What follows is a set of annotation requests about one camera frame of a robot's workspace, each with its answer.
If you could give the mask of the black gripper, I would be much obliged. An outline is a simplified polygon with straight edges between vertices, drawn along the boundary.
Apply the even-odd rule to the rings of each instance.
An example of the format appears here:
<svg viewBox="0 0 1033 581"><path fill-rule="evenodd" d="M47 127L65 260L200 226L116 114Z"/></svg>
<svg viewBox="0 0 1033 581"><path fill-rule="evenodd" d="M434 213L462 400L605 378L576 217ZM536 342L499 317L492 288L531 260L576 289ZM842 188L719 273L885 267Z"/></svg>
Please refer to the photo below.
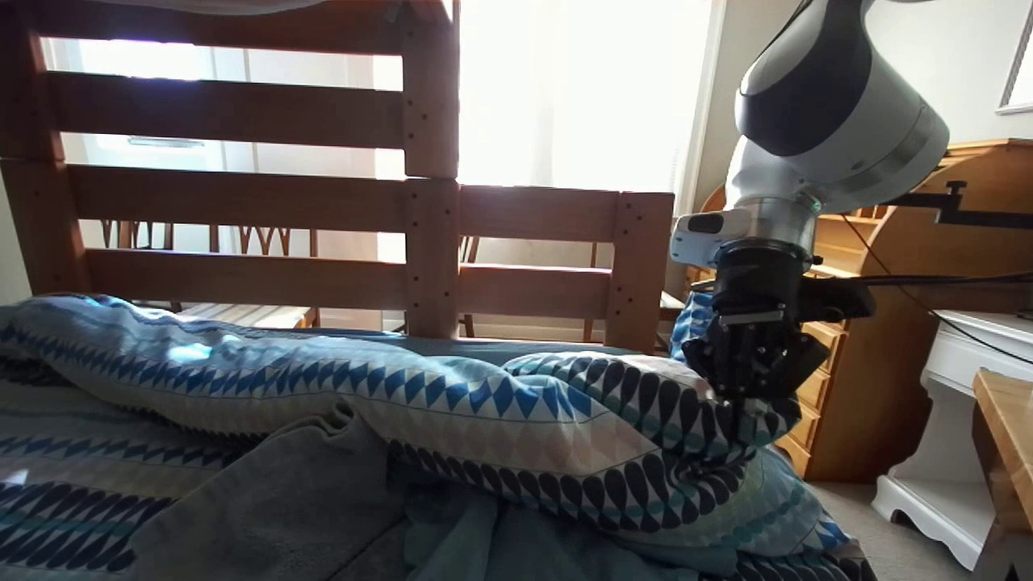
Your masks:
<svg viewBox="0 0 1033 581"><path fill-rule="evenodd" d="M802 421L796 389L831 355L802 329L803 251L787 242L742 237L716 251L715 317L687 342L687 365L711 380L730 443L754 439L749 397L771 400L784 430Z"/></svg>

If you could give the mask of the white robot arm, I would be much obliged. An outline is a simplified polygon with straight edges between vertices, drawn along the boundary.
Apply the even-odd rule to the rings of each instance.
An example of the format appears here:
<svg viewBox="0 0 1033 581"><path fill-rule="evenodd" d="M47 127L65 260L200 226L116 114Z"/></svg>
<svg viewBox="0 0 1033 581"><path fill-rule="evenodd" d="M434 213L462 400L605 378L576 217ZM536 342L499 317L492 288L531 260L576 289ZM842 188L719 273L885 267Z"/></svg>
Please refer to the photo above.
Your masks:
<svg viewBox="0 0 1033 581"><path fill-rule="evenodd" d="M711 321L685 344L728 414L787 402L826 349L810 320L875 308L862 279L818 279L826 213L893 204L943 158L948 127L881 59L872 0L802 0L737 86L725 204L671 226L671 259L715 273Z"/></svg>

